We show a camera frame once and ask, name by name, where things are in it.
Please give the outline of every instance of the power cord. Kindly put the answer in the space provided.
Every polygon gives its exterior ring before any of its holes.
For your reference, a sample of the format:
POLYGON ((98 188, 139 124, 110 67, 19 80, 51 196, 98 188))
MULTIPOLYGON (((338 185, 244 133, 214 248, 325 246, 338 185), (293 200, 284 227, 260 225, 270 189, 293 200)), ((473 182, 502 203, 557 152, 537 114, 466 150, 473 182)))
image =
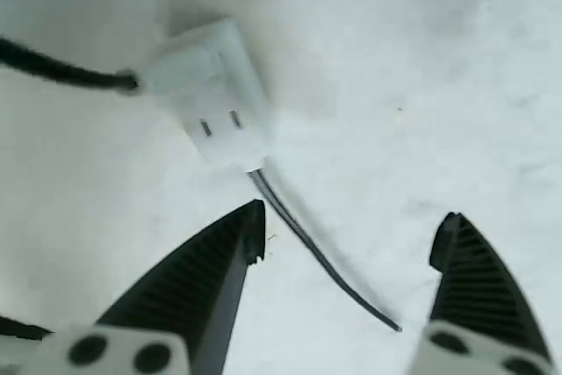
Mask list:
POLYGON ((38 76, 56 83, 97 90, 120 90, 127 95, 136 94, 137 77, 131 72, 103 74, 78 68, 45 54, 34 52, 21 44, 0 37, 0 63, 10 68, 38 76))
POLYGON ((271 188, 269 182, 263 175, 261 169, 252 171, 249 173, 249 177, 252 179, 256 188, 262 193, 265 200, 270 203, 275 212, 281 217, 281 219, 291 228, 294 234, 300 239, 301 242, 306 246, 308 250, 314 255, 316 261, 322 266, 322 268, 328 273, 328 275, 335 281, 335 283, 340 286, 340 288, 346 292, 359 306, 361 306, 369 314, 377 318, 379 321, 383 322, 389 328, 394 331, 402 331, 402 327, 390 319, 388 316, 380 312, 376 307, 367 302, 363 297, 359 295, 353 288, 348 285, 348 283, 342 278, 342 276, 335 270, 334 266, 329 262, 329 260, 324 256, 322 251, 316 246, 313 239, 308 235, 306 230, 291 216, 283 202, 279 199, 277 194, 271 188))

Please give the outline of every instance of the screw hole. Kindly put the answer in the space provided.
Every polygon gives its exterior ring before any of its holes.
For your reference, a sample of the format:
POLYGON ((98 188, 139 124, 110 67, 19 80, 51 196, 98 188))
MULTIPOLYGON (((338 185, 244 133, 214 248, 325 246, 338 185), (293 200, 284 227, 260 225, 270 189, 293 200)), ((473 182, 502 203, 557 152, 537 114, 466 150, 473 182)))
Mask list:
POLYGON ((466 347, 465 342, 463 342, 456 335, 439 331, 434 333, 430 337, 430 340, 433 344, 436 344, 443 349, 452 351, 453 353, 457 353, 459 355, 468 355, 469 353, 468 347, 466 347))

